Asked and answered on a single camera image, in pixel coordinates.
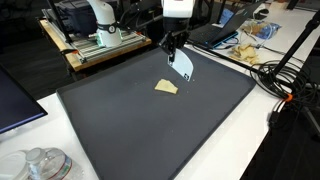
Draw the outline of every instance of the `floor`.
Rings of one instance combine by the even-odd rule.
[[[66,66],[57,48],[41,37],[4,48],[2,64],[35,98],[44,98],[57,88],[70,84]]]
[[[303,69],[320,84],[320,51],[310,53]],[[320,111],[312,114],[320,124]],[[320,179],[320,138],[309,119],[303,112],[283,110],[278,125],[269,129],[241,180]]]

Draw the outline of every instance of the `laptop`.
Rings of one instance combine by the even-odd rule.
[[[262,2],[242,7],[233,14],[223,28],[206,24],[192,30],[188,42],[208,48],[218,47],[222,42],[226,42],[238,35],[237,29],[252,15]]]

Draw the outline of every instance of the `plastic bag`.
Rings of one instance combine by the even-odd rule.
[[[280,28],[281,26],[276,23],[253,21],[242,26],[241,29],[249,34],[257,36],[258,38],[271,39],[277,34]]]

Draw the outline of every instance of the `monitor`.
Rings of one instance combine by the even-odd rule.
[[[45,115],[47,112],[0,65],[0,133]]]

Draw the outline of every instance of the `desk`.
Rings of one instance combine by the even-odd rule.
[[[48,24],[47,20],[40,20],[39,24],[42,27],[43,31],[45,31],[45,33],[47,33],[50,36],[50,38],[52,39],[52,41],[57,45],[57,47],[59,48],[59,51],[70,48],[67,45],[67,43],[65,43],[62,40],[62,38],[60,38],[58,33]],[[142,48],[144,46],[147,46],[149,44],[151,44],[151,39],[147,38],[145,41],[142,41],[138,44],[135,44],[134,46],[128,46],[126,48],[120,49],[120,50],[115,51],[111,54],[100,57],[100,58],[93,60],[93,61],[88,61],[86,63],[81,63],[79,58],[77,58],[77,56],[75,56],[71,53],[66,55],[66,60],[71,65],[72,69],[75,72],[77,72],[77,71],[83,70],[85,68],[91,67],[93,65],[110,60],[110,59],[117,57],[117,56],[120,56],[122,54],[137,50],[137,49]]]
[[[308,56],[315,40],[314,43],[307,42],[309,43],[304,46],[306,49],[302,51],[306,54],[301,57]],[[235,64],[210,56],[209,58],[248,74],[248,71]],[[255,87],[199,149],[176,179],[239,179],[268,132],[268,114],[276,102],[277,98]],[[97,179],[57,95],[41,99],[39,103],[49,115],[1,134],[0,157],[21,149],[58,147],[83,167],[85,180]]]
[[[265,21],[277,23],[282,26],[278,33],[272,37],[270,40],[265,42],[265,46],[277,51],[287,52],[291,45],[296,41],[299,35],[305,28],[305,25],[312,19],[314,13],[304,10],[284,10],[284,3],[273,2],[270,6],[270,13]],[[294,54],[294,57],[299,58],[301,60],[306,60],[311,49],[319,38],[320,28],[314,30],[311,35],[306,39],[306,41],[301,45],[299,50]],[[262,43],[264,40],[256,38],[258,43]],[[245,40],[244,43],[252,43],[257,44],[257,42],[253,41],[251,38],[247,38],[246,34],[242,34],[242,40]],[[215,52],[220,53],[225,56],[230,55],[229,50],[215,50]],[[281,60],[283,55],[270,52],[266,49],[256,50],[259,55],[259,62],[264,63],[270,60]],[[295,63],[296,65],[302,66],[297,60],[291,59],[290,62]]]

